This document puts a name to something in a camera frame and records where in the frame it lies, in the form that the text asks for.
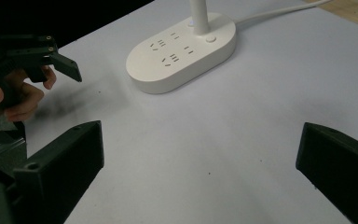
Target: electrical socket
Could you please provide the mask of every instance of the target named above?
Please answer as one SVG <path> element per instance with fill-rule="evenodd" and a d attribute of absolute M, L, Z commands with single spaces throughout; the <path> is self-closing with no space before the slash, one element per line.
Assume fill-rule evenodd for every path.
<path fill-rule="evenodd" d="M 201 31 L 196 23 L 200 18 L 193 13 L 130 52 L 126 67 L 138 89 L 152 94 L 172 91 L 231 56 L 236 45 L 234 21 L 212 12 L 205 12 L 205 18 Z"/>

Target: power cord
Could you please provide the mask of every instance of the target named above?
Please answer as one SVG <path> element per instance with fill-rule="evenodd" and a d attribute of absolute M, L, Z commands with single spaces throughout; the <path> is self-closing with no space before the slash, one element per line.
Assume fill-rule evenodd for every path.
<path fill-rule="evenodd" d="M 296 6 L 296 7 L 285 7 L 285 8 L 281 8 L 281 9 L 276 9 L 276 10 L 272 10 L 272 11 L 268 11 L 268 12 L 255 14 L 253 16 L 245 17 L 240 20 L 235 20 L 234 22 L 237 26 L 239 26 L 247 21 L 262 19 L 262 18 L 266 18 L 266 17 L 278 16 L 278 15 L 282 15 L 285 13 L 299 11 L 299 10 L 303 10 L 303 9 L 307 9 L 307 8 L 311 8 L 311 7 L 317 7 L 317 6 L 320 6 L 322 4 L 325 4 L 325 3 L 328 3 L 331 1 L 333 1 L 333 0 L 321 0 L 321 1 L 313 2 L 313 3 L 307 3 L 307 4 L 304 4 L 301 6 Z"/>

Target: brown wooden surface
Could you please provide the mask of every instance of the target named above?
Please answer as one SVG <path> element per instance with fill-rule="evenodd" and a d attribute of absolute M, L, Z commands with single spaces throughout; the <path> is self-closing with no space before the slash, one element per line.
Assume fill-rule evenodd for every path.
<path fill-rule="evenodd" d="M 333 0 L 321 5 L 320 8 L 358 24 L 358 0 Z"/>

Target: human hand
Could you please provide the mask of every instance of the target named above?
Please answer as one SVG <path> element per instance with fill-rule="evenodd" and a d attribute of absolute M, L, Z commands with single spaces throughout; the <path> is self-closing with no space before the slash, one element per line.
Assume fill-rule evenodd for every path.
<path fill-rule="evenodd" d="M 57 77 L 54 71 L 49 66 L 42 66 L 42 71 L 45 73 L 47 81 L 43 83 L 43 86 L 47 90 L 51 90 Z M 2 110 L 0 108 L 0 115 L 5 114 L 8 121 L 23 121 L 30 118 L 37 109 L 37 105 L 40 100 L 43 99 L 45 93 L 37 87 L 24 82 L 28 78 L 23 69 L 15 69 L 9 75 L 6 76 L 5 81 L 7 84 L 18 94 L 21 102 L 12 107 Z M 4 99 L 4 93 L 0 89 L 0 103 Z"/>

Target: white button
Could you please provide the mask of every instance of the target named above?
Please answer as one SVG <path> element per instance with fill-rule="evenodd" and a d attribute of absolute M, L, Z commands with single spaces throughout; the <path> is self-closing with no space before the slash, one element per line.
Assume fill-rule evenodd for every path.
<path fill-rule="evenodd" d="M 208 42 L 208 43 L 213 43 L 215 40 L 216 40 L 216 36 L 214 36 L 214 35 L 208 35 L 206 37 L 206 42 Z"/>

